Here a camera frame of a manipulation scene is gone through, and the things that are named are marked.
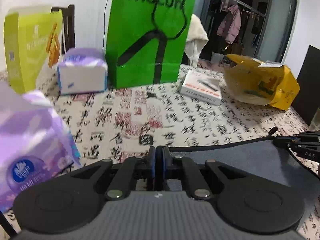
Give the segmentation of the yellow paper bag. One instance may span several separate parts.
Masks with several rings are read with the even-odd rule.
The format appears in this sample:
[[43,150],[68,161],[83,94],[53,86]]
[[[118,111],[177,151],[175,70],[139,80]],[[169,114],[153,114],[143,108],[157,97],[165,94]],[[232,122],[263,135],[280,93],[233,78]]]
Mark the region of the yellow paper bag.
[[263,62],[238,54],[227,54],[235,66],[224,72],[229,93],[238,101],[289,109],[300,91],[291,69],[281,63]]

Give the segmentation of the pink jacket on rack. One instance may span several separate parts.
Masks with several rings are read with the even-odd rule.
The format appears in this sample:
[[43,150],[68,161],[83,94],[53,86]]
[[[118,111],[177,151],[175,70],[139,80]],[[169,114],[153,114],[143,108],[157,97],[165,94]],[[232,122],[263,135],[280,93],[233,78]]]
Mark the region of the pink jacket on rack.
[[228,14],[219,25],[216,34],[223,37],[228,44],[232,44],[239,34],[240,27],[240,10],[237,5],[233,5],[228,8]]

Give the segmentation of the dark wooden chair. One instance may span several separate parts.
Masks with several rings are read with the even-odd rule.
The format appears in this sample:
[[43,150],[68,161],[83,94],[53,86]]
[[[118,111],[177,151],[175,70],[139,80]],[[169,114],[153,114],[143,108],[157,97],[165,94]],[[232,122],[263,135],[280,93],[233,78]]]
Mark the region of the dark wooden chair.
[[75,48],[75,29],[74,29],[74,14],[75,6],[70,4],[67,8],[52,7],[51,12],[62,11],[63,16],[63,31],[61,40],[61,53],[64,55],[69,49]]

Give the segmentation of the cream cloth on chair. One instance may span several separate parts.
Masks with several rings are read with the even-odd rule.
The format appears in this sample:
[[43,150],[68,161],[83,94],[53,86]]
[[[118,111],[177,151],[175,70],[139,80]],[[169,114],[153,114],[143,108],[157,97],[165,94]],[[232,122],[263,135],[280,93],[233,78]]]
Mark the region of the cream cloth on chair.
[[184,52],[190,61],[190,65],[197,67],[202,49],[209,41],[201,20],[192,14]]

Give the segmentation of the calligraphy print tablecloth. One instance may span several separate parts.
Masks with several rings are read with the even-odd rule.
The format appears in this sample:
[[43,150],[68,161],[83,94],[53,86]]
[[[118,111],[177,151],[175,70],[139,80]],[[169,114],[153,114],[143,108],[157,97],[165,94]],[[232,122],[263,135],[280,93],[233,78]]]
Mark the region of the calligraphy print tablecloth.
[[211,146],[263,137],[272,127],[279,135],[308,129],[298,113],[237,102],[223,93],[219,106],[182,96],[178,81],[102,93],[59,95],[57,76],[40,85],[71,130],[81,162],[103,158],[117,162],[146,154],[150,146]]

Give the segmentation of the black speaker box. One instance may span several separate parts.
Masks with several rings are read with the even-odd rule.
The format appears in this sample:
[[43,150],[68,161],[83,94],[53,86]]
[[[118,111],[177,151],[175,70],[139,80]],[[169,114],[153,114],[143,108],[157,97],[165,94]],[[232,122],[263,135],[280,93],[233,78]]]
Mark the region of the black speaker box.
[[310,125],[320,104],[320,50],[308,47],[302,68],[297,77],[300,91],[292,103],[292,108]]

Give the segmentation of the metal clothes rack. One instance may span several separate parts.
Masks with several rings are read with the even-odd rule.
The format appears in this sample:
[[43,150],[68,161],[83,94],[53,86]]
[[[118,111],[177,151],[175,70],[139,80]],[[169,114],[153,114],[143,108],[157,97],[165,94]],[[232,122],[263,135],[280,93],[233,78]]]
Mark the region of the metal clothes rack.
[[243,8],[247,8],[247,10],[245,10],[245,12],[247,12],[247,13],[257,15],[260,17],[266,17],[265,14],[260,13],[259,11],[255,10],[254,8],[250,7],[249,5],[247,5],[246,3],[244,3],[240,0],[229,0],[229,1],[234,1],[236,4],[241,5]]

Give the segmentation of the grey microfibre towel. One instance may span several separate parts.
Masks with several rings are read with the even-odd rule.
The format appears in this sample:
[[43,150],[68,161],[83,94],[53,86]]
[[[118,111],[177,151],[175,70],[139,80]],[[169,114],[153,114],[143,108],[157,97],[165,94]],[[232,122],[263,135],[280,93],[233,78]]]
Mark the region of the grey microfibre towel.
[[215,159],[231,167],[296,189],[307,204],[319,200],[319,176],[305,166],[291,150],[277,147],[272,137],[224,145],[170,147],[172,155],[191,157],[202,164]]

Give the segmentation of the white red flat box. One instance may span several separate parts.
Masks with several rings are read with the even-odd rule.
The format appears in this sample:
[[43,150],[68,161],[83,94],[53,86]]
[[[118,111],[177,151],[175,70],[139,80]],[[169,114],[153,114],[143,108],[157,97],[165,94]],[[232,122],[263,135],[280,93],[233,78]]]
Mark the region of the white red flat box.
[[219,80],[194,70],[187,72],[180,93],[215,106],[222,100]]

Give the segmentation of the lime green carton box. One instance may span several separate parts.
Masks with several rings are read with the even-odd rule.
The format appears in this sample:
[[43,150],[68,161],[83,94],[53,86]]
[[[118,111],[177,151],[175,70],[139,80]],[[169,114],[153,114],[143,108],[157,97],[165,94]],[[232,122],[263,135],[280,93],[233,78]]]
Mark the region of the lime green carton box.
[[8,80],[18,94],[52,78],[61,58],[62,10],[51,5],[13,7],[4,19]]

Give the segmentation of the green mucun paper bag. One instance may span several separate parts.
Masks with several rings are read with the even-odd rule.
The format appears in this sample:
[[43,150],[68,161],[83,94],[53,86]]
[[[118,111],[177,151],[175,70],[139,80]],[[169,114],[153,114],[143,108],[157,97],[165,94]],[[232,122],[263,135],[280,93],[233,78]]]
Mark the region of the green mucun paper bag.
[[195,0],[112,0],[105,56],[111,85],[175,82]]

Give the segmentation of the small white tissue pack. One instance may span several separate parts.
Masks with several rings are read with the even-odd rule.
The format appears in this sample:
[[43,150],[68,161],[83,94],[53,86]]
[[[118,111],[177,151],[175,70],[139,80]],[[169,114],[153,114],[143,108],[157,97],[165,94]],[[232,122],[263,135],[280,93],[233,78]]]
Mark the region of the small white tissue pack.
[[103,92],[107,89],[108,65],[103,51],[71,48],[57,65],[60,94]]

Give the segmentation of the purple tissue pack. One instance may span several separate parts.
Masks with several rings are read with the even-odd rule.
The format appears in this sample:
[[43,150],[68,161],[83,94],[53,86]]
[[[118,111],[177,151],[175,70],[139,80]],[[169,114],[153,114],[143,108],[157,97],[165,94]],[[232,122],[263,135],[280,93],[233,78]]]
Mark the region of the purple tissue pack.
[[23,95],[1,82],[1,212],[17,195],[69,165],[81,166],[72,134],[39,90]]

